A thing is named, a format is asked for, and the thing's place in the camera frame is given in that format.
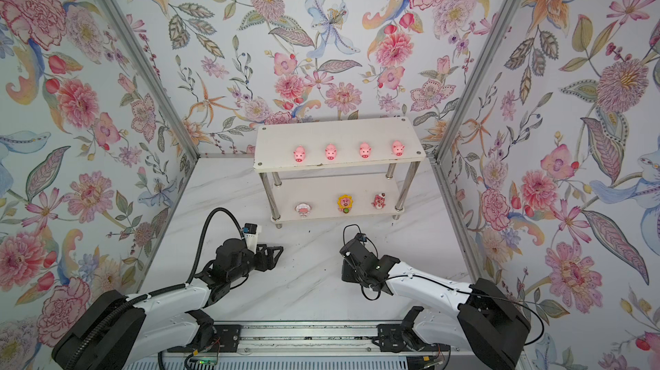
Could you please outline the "white pink doll toy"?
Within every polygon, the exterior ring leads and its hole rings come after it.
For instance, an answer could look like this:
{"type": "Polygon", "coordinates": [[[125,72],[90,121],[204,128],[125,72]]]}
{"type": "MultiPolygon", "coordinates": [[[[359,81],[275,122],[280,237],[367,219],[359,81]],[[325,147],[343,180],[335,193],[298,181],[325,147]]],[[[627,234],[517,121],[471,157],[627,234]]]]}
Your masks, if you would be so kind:
{"type": "Polygon", "coordinates": [[[297,214],[300,217],[307,217],[310,214],[311,210],[312,207],[308,203],[299,203],[295,207],[295,212],[297,212],[297,214]]]}

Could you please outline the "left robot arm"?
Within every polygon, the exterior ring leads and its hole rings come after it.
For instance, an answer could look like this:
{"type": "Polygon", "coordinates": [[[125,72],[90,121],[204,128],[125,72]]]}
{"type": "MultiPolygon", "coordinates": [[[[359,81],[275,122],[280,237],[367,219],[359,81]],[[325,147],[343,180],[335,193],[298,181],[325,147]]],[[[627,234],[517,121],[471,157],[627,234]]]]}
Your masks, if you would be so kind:
{"type": "Polygon", "coordinates": [[[228,239],[216,257],[190,282],[145,294],[101,295],[53,348],[63,369],[122,369],[167,349],[205,349],[218,338],[206,313],[253,271],[273,270],[284,249],[259,244],[250,249],[228,239]]]}

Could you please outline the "pink pig toy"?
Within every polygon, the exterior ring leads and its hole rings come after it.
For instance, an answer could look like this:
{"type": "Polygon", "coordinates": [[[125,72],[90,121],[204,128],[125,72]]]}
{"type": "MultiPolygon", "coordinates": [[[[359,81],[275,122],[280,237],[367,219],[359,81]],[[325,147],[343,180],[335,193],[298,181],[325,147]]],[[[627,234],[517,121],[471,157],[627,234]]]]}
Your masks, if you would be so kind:
{"type": "Polygon", "coordinates": [[[335,145],[328,144],[325,148],[325,156],[328,160],[335,160],[338,154],[338,150],[335,145]]]}
{"type": "Polygon", "coordinates": [[[401,141],[394,141],[391,149],[392,154],[396,157],[402,157],[405,153],[405,145],[401,141]]]}
{"type": "Polygon", "coordinates": [[[298,146],[293,152],[294,160],[297,163],[302,163],[306,159],[306,150],[303,146],[298,146]]]}
{"type": "Polygon", "coordinates": [[[371,157],[371,145],[369,143],[361,143],[359,146],[359,155],[363,159],[369,159],[371,157]]]}

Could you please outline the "yellow red flower toy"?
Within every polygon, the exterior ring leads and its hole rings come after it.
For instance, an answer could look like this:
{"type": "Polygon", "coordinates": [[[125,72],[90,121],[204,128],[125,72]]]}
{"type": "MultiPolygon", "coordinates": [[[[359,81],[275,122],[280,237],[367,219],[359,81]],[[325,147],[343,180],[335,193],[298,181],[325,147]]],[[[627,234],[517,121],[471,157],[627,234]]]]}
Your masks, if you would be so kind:
{"type": "Polygon", "coordinates": [[[350,195],[343,195],[338,198],[338,208],[342,214],[349,214],[353,206],[353,197],[350,195]]]}

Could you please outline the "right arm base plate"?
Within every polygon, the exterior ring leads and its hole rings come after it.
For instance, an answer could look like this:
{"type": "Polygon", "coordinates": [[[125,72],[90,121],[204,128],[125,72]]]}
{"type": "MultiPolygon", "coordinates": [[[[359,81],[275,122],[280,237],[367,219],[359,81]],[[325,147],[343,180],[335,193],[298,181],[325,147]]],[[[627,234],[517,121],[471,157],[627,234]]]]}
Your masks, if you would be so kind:
{"type": "Polygon", "coordinates": [[[376,327],[376,331],[376,338],[372,342],[379,347],[381,352],[419,352],[427,347],[427,344],[414,333],[410,326],[381,324],[376,327]]]}

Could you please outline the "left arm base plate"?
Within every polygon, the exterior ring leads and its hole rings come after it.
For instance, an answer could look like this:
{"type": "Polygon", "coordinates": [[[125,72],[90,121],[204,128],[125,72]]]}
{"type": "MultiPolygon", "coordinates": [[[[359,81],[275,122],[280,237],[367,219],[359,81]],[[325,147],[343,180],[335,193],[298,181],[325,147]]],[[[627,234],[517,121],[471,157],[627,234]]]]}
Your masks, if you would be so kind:
{"type": "Polygon", "coordinates": [[[236,353],[241,340],[241,325],[214,325],[202,329],[192,342],[167,349],[168,353],[236,353]]]}

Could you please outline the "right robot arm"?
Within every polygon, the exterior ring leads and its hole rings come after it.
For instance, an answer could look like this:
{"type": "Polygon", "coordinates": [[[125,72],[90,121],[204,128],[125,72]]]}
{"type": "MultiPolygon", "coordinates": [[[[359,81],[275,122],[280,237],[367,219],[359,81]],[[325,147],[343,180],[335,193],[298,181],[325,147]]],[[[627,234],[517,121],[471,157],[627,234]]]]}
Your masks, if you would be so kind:
{"type": "Polygon", "coordinates": [[[387,294],[416,302],[400,326],[409,349],[420,351],[443,344],[470,349],[491,369],[517,367],[531,331],[521,304],[483,278],[474,283],[455,282],[392,256],[379,258],[367,248],[370,241],[361,233],[343,240],[342,280],[377,296],[387,294]]]}

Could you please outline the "small red bear toy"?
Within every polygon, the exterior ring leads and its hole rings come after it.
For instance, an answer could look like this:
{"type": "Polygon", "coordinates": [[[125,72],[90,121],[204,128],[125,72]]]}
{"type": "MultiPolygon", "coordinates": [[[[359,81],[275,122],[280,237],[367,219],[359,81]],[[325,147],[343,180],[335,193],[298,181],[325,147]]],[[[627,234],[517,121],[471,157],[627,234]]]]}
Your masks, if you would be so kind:
{"type": "Polygon", "coordinates": [[[376,210],[383,210],[386,207],[386,194],[384,192],[377,193],[374,196],[374,200],[372,202],[372,206],[376,210]]]}

